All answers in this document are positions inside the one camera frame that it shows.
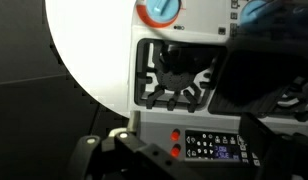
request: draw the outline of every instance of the red light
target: red light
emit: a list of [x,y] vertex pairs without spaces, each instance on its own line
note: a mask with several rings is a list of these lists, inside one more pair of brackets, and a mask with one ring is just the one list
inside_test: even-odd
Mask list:
[[171,150],[171,155],[173,157],[177,157],[179,154],[180,154],[180,149],[177,148],[177,147],[173,147],[172,150]]
[[171,140],[172,141],[178,141],[179,137],[180,137],[179,132],[177,132],[177,131],[172,132],[172,134],[171,134]]

